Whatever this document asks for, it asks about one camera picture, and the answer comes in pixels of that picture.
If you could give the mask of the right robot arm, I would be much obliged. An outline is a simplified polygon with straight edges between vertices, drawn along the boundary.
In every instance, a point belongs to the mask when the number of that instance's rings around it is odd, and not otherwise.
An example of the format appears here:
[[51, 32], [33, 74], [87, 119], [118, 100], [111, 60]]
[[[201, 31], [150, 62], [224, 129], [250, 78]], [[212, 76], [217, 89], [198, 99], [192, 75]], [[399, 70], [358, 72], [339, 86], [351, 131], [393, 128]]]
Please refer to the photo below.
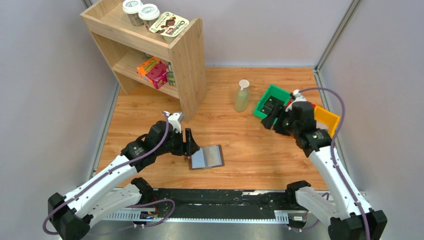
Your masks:
[[296, 145], [315, 165], [327, 184], [333, 201], [324, 199], [305, 180], [286, 186], [287, 202], [307, 209], [327, 226], [332, 240], [379, 240], [388, 223], [382, 210], [374, 210], [349, 179], [338, 153], [331, 145], [328, 130], [317, 127], [315, 108], [308, 101], [292, 102], [288, 107], [273, 103], [261, 123]]

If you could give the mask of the brown leather card holder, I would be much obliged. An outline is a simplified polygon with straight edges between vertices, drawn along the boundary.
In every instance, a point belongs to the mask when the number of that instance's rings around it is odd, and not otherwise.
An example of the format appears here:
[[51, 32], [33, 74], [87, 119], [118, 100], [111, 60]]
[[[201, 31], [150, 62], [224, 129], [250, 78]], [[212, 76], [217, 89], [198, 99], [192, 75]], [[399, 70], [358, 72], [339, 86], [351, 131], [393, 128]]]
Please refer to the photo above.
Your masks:
[[190, 170], [222, 167], [225, 165], [222, 146], [201, 147], [200, 150], [188, 157], [188, 162]]

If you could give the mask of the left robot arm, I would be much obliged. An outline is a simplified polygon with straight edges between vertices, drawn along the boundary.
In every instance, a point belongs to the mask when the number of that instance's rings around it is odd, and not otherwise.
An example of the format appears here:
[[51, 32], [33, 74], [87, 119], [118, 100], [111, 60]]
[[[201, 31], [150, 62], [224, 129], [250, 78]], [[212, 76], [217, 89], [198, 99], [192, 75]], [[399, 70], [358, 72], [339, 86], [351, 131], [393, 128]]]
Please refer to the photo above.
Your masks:
[[153, 188], [141, 177], [134, 178], [117, 192], [112, 190], [153, 164], [158, 156], [172, 154], [190, 157], [200, 147], [192, 131], [181, 131], [180, 123], [158, 121], [147, 134], [128, 143], [121, 153], [101, 172], [75, 190], [48, 199], [48, 217], [55, 234], [63, 240], [82, 239], [104, 217], [136, 204], [149, 204]]

